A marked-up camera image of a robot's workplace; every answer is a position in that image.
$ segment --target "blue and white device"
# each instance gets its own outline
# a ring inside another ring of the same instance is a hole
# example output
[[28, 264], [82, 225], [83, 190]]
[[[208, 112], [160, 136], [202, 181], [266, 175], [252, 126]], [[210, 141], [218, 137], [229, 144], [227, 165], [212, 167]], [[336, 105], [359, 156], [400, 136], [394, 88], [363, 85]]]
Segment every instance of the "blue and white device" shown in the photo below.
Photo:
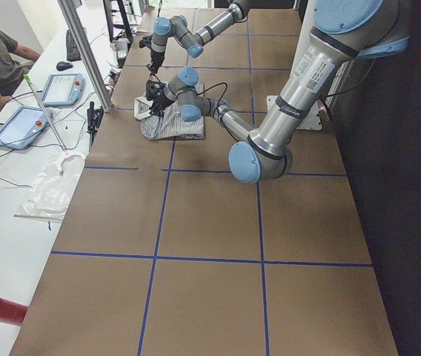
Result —
[[21, 106], [0, 129], [0, 146], [24, 150], [48, 125], [47, 118], [39, 108]]
[[51, 74], [42, 91], [41, 101], [46, 107], [67, 107], [76, 104], [82, 95], [84, 76], [77, 74]]

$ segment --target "black mouse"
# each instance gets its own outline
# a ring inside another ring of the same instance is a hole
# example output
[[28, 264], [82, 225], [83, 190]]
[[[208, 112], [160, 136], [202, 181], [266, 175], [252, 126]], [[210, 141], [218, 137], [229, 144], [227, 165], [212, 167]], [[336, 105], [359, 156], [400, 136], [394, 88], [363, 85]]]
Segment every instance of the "black mouse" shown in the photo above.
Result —
[[66, 70], [66, 69], [69, 69], [69, 68], [72, 68], [72, 67], [73, 67], [72, 63], [69, 63], [69, 62], [59, 62], [57, 64], [57, 66], [56, 66], [56, 69], [58, 71], [63, 71], [63, 70]]

